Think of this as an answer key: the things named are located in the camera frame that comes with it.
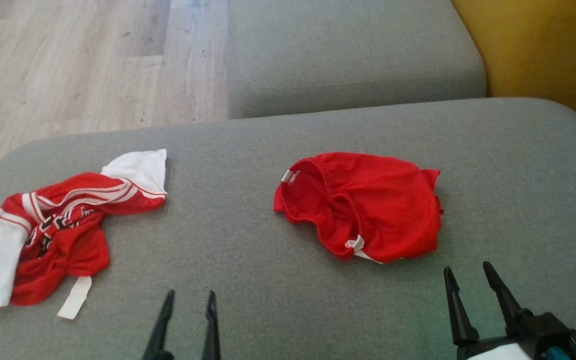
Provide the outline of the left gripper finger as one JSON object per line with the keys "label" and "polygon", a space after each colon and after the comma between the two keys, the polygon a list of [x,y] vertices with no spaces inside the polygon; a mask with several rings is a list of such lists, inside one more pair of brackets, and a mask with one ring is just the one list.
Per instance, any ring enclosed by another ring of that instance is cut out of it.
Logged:
{"label": "left gripper finger", "polygon": [[206,333],[201,355],[202,360],[221,360],[221,344],[218,329],[217,294],[210,291],[205,308]]}
{"label": "left gripper finger", "polygon": [[170,289],[158,313],[157,321],[151,331],[142,360],[174,360],[174,355],[165,349],[167,330],[172,317],[175,291]]}

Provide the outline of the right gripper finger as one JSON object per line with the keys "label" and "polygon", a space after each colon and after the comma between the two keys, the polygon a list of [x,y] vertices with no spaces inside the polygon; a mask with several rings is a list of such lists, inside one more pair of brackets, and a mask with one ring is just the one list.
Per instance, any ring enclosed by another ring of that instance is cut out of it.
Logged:
{"label": "right gripper finger", "polygon": [[457,347],[466,347],[479,341],[479,333],[472,326],[466,309],[460,297],[460,288],[452,269],[447,266],[443,270],[445,281],[446,302],[448,306],[452,342]]}
{"label": "right gripper finger", "polygon": [[491,262],[484,261],[482,267],[486,274],[489,287],[496,294],[503,321],[505,322],[506,335],[516,337],[521,332],[520,325],[522,319],[532,317],[534,314],[531,310],[528,310],[528,308],[519,305],[517,299],[513,296],[512,292],[510,292]]}

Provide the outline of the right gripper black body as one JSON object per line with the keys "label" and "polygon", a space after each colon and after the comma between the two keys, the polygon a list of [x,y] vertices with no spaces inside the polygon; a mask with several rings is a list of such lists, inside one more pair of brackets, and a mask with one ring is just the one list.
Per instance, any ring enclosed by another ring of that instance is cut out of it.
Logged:
{"label": "right gripper black body", "polygon": [[456,346],[458,360],[473,360],[491,355],[503,346],[518,346],[529,360],[576,360],[576,330],[566,326],[553,313],[526,316],[519,323],[519,335],[480,339],[467,346]]}

